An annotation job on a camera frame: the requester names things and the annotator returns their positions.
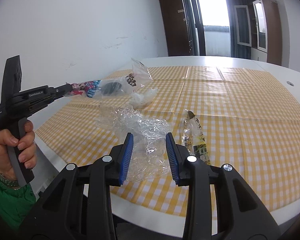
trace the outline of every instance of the wristwatch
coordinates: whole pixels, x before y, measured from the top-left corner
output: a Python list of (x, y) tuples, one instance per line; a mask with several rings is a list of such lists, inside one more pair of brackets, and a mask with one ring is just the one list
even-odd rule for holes
[(0, 181), (7, 187), (11, 187), (11, 188), (19, 187), (17, 180), (9, 180), (1, 173), (0, 173)]

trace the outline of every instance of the printed plastic packaging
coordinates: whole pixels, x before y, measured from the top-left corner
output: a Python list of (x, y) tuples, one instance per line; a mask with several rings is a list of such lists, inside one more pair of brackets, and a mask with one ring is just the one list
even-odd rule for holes
[(93, 99), (130, 95), (152, 81), (148, 68), (132, 59), (132, 73), (113, 79), (101, 79), (73, 83), (73, 91), (67, 96), (84, 95)]
[(207, 144), (199, 119), (193, 112), (187, 109), (186, 112), (187, 116), (184, 119), (182, 145), (187, 147), (190, 155), (194, 155), (210, 165)]
[(99, 106), (99, 128), (111, 130), (124, 143), (128, 132), (134, 137), (134, 146), (127, 181), (154, 179), (170, 172), (166, 156), (165, 138), (171, 127), (165, 120), (147, 118), (131, 105), (116, 108)]

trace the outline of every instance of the candy wrapper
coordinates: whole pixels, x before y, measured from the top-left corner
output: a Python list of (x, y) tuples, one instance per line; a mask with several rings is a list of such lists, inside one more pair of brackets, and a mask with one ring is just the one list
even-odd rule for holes
[(190, 155), (203, 160), (210, 165), (206, 140), (199, 119), (193, 112), (186, 109), (187, 117), (184, 120), (182, 145), (186, 146)]
[(83, 95), (88, 98), (102, 99), (130, 95), (152, 81), (148, 68), (132, 59), (132, 73), (113, 79), (101, 79), (83, 83), (73, 83), (73, 91), (66, 96)]

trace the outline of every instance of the human hand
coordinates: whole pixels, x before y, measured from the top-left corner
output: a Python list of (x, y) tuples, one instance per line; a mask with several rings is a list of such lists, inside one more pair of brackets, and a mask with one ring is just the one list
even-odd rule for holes
[(17, 180), (17, 177), (8, 156), (7, 146), (18, 146), (19, 150), (24, 149), (19, 155), (19, 161), (24, 163), (27, 169), (32, 169), (37, 164), (36, 145), (34, 143), (34, 131), (31, 121), (25, 123), (24, 130), (26, 135), (20, 140), (16, 139), (8, 129), (0, 131), (0, 173), (8, 180)]

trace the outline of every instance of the wooden cabinet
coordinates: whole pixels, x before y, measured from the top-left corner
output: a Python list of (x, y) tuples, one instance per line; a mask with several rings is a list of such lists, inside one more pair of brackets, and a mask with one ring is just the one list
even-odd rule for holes
[[(253, 7), (254, 14), (250, 18), (253, 26), (251, 32), (252, 48), (265, 52), (267, 63), (281, 66), (282, 31), (278, 4), (269, 0), (256, 0), (253, 2)], [(253, 50), (251, 53), (254, 53), (254, 56), (256, 53), (263, 55)]]
[(251, 59), (256, 61), (267, 62), (267, 54), (261, 50), (251, 48)]
[(192, 40), (185, 0), (159, 0), (166, 34), (168, 55), (192, 56)]

